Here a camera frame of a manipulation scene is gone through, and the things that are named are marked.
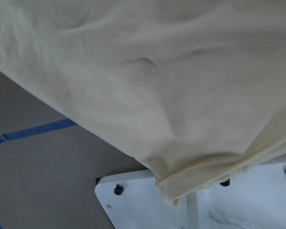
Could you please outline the yellow long sleeve shirt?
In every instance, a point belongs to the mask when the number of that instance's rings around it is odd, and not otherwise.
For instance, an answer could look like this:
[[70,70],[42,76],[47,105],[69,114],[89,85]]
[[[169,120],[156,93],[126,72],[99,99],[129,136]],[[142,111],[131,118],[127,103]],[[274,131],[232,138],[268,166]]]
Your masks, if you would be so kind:
[[0,0],[0,71],[170,205],[286,154],[286,0]]

